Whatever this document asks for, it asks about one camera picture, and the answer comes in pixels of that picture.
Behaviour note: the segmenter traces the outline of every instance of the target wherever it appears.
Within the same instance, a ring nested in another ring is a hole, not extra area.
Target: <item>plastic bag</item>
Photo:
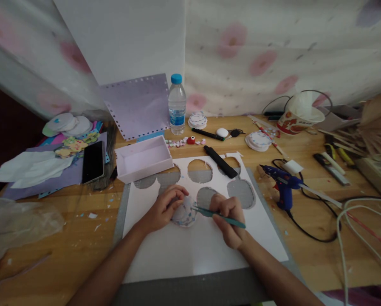
[[[52,205],[0,198],[0,259],[10,248],[61,232],[63,225],[62,215]]]

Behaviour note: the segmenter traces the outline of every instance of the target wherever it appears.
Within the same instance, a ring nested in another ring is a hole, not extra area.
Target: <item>power strip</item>
[[[359,171],[381,193],[381,162],[371,158],[363,158],[355,161]]]

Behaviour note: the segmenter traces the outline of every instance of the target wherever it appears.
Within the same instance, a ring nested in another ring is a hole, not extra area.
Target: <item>glue gun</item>
[[[299,189],[303,182],[296,176],[281,169],[260,165],[266,174],[271,176],[277,183],[275,189],[279,191],[279,202],[277,205],[282,210],[289,211],[292,208],[292,190]]]

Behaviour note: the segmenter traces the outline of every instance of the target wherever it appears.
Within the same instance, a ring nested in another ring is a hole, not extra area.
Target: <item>gray cutting mat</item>
[[[282,238],[282,234],[275,224],[270,209],[258,188],[253,172],[249,168],[247,168],[247,172],[278,236],[280,237],[288,257],[290,258],[289,261],[285,261],[282,264],[304,282],[299,272],[299,268],[295,264],[292,255]],[[148,188],[157,179],[161,184],[159,193],[162,193],[166,187],[179,181],[180,175],[180,172],[157,173],[140,181],[136,181],[134,184],[138,188]],[[189,177],[193,181],[206,182],[210,181],[212,173],[210,170],[191,171],[189,172]],[[250,187],[245,181],[242,181],[237,177],[234,182],[227,186],[227,188],[230,196],[238,197],[243,208],[247,208],[251,205],[253,195]],[[127,184],[125,185],[121,198],[121,205],[118,211],[114,231],[114,244],[116,244],[122,236],[129,193],[130,184]],[[214,191],[209,189],[199,192],[197,198],[198,205],[208,208],[210,198],[213,194]],[[244,268],[199,276],[149,280],[124,284],[121,285],[118,290],[112,305],[126,306],[148,304],[165,306],[224,306],[244,305],[267,300],[270,300],[270,298],[266,294],[263,285],[258,281],[253,270],[251,268]]]

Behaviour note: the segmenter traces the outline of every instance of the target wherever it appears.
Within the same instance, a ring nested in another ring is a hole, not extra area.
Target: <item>curtain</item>
[[[184,86],[187,113],[208,116],[260,113],[307,89],[334,104],[372,97],[381,92],[381,0],[188,0]],[[108,116],[52,0],[0,1],[0,88],[45,118]]]

